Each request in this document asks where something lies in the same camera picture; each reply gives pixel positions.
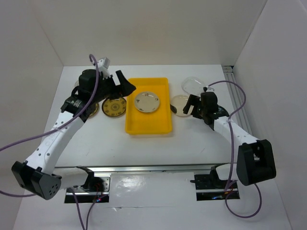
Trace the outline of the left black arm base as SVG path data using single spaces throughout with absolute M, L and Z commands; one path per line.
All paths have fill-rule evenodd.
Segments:
M 111 183 L 110 174 L 98 174 L 96 177 L 96 182 L 89 189 L 84 189 L 83 187 L 74 186 L 72 189 L 67 189 L 65 193 L 65 204 L 75 203 L 72 191 L 75 193 L 77 200 L 81 204 L 90 204 L 94 201 L 97 203 L 108 203 L 109 202 L 109 190 Z

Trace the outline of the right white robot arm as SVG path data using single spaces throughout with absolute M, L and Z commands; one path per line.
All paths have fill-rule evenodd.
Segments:
M 191 94 L 183 113 L 203 120 L 213 131 L 234 144 L 236 174 L 243 185 L 276 177 L 271 143 L 266 139 L 257 139 L 236 124 L 226 109 L 218 105 L 214 92 L 203 92 L 200 96 Z

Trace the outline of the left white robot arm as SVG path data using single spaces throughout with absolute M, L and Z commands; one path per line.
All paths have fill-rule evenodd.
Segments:
M 16 161 L 12 173 L 20 187 L 50 200 L 61 189 L 78 186 L 90 191 L 103 181 L 94 176 L 94 172 L 84 166 L 58 168 L 55 166 L 62 152 L 84 125 L 95 105 L 104 99 L 118 99 L 132 94 L 136 87 L 116 71 L 119 85 L 112 76 L 94 69 L 86 69 L 79 76 L 79 85 L 75 87 L 61 107 L 61 112 L 52 128 L 52 134 L 44 138 L 37 149 L 24 161 Z

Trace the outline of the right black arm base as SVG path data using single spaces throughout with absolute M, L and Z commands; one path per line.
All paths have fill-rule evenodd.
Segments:
M 220 180 L 213 175 L 195 174 L 194 179 L 190 182 L 195 185 L 197 201 L 225 200 L 226 197 L 228 199 L 240 199 L 236 183 L 224 191 L 226 180 Z

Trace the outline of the cream plate with calligraphy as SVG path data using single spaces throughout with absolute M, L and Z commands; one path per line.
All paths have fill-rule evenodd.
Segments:
M 134 106 L 140 112 L 152 113 L 159 108 L 160 100 L 155 93 L 145 91 L 135 96 Z

